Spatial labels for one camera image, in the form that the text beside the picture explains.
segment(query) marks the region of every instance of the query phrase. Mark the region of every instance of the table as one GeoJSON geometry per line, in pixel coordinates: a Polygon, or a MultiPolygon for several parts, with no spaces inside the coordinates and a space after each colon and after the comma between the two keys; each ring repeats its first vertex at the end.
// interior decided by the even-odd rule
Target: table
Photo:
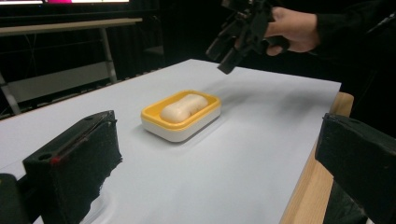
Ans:
{"type": "Polygon", "coordinates": [[[123,162],[87,222],[293,223],[290,198],[310,196],[295,192],[341,84],[240,67],[224,75],[216,66],[188,60],[2,120],[1,172],[21,177],[23,158],[78,120],[114,110],[123,162]],[[145,131],[140,111],[182,90],[218,96],[219,118],[178,144],[145,131]]]}
{"type": "MultiPolygon", "coordinates": [[[[114,26],[124,26],[124,25],[134,25],[137,22],[142,21],[140,18],[128,19],[113,19],[113,20],[100,20],[100,21],[76,21],[76,22],[65,22],[65,23],[53,23],[53,24],[40,24],[40,25],[29,25],[29,26],[14,26],[14,27],[0,27],[0,37],[10,36],[10,35],[31,35],[31,34],[43,34],[43,33],[54,33],[62,31],[76,31],[76,30],[86,30],[86,29],[99,29],[102,38],[103,49],[106,56],[106,61],[104,66],[107,70],[107,77],[110,79],[111,83],[117,82],[117,75],[114,69],[114,63],[111,56],[110,46],[108,45],[106,28],[114,26]]],[[[44,77],[30,78],[29,80],[23,80],[22,82],[13,82],[11,87],[8,86],[7,82],[4,80],[0,72],[0,87],[3,94],[6,96],[8,104],[10,105],[12,112],[14,114],[20,114],[21,110],[18,106],[18,102],[28,100],[29,97],[35,95],[43,96],[45,94],[54,93],[56,91],[64,91],[67,89],[74,88],[76,86],[91,83],[100,80],[98,74],[100,70],[103,69],[101,63],[93,64],[91,66],[84,66],[83,69],[96,69],[99,70],[93,72],[93,74],[87,74],[85,70],[74,72],[73,74],[68,74],[68,78],[63,78],[65,74],[54,74],[53,76],[46,75],[44,77]],[[32,86],[42,86],[48,85],[48,83],[57,82],[58,87],[49,88],[49,91],[43,91],[44,88],[32,88],[32,86]]]]}

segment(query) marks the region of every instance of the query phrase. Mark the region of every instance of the dark background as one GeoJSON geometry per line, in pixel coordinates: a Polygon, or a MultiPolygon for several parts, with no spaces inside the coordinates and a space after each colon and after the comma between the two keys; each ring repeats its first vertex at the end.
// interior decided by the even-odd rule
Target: dark background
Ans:
{"type": "MultiPolygon", "coordinates": [[[[361,1],[282,0],[274,1],[273,4],[305,12],[332,13],[361,1]]],[[[14,13],[18,17],[17,12],[20,13],[7,10],[8,16],[14,13]]],[[[29,9],[28,12],[23,13],[35,15],[37,11],[29,9]]],[[[46,13],[58,15],[50,20],[47,17],[46,20],[49,22],[100,20],[114,17],[143,18],[143,22],[135,26],[113,27],[107,31],[117,76],[119,79],[126,79],[156,69],[158,64],[171,65],[188,59],[210,61],[205,51],[232,12],[221,6],[221,0],[134,0],[128,7],[116,9],[58,7],[44,14],[46,13]],[[118,13],[104,13],[112,10],[118,13]],[[144,53],[145,49],[156,46],[163,46],[163,58],[161,56],[160,58],[150,57],[144,53]],[[162,59],[164,59],[164,64],[158,63],[158,60],[162,59]]],[[[40,17],[35,21],[15,18],[7,21],[4,17],[0,17],[1,25],[42,22],[40,17]]],[[[103,49],[97,30],[0,37],[0,71],[6,81],[46,75],[101,62],[103,59],[103,49]]],[[[388,97],[394,95],[389,74],[378,73],[378,71],[363,68],[359,64],[335,63],[307,53],[293,52],[276,57],[252,52],[239,65],[341,82],[341,91],[355,97],[352,118],[366,122],[382,132],[395,135],[393,131],[395,122],[389,119],[393,111],[390,110],[388,97]]],[[[38,103],[27,102],[26,104],[37,105],[38,103]]],[[[7,101],[3,95],[0,95],[0,112],[6,114],[9,111],[7,101]]]]}

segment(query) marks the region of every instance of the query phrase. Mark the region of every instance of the black sleeve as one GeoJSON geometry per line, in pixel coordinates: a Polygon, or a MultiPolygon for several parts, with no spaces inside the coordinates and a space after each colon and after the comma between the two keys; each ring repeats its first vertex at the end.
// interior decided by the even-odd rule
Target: black sleeve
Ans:
{"type": "Polygon", "coordinates": [[[396,0],[371,0],[348,7],[340,14],[317,14],[320,45],[313,51],[333,55],[352,50],[369,30],[395,10],[396,0]]]}

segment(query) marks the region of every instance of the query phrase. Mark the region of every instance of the soap bar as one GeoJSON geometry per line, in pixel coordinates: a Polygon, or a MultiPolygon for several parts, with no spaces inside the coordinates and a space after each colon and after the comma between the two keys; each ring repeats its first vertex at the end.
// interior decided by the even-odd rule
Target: soap bar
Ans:
{"type": "Polygon", "coordinates": [[[205,108],[207,105],[208,101],[204,96],[188,94],[180,100],[167,105],[161,111],[160,117],[167,122],[180,123],[205,108]]]}

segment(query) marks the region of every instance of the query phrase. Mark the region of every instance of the wooden table edge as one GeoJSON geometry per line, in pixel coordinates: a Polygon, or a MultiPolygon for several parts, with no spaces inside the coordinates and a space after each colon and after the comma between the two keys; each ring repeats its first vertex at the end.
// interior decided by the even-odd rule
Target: wooden table edge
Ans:
{"type": "MultiPolygon", "coordinates": [[[[354,97],[338,92],[330,113],[349,117],[354,97]]],[[[280,221],[282,224],[323,223],[332,189],[332,175],[315,160],[315,143],[280,221]]]]}

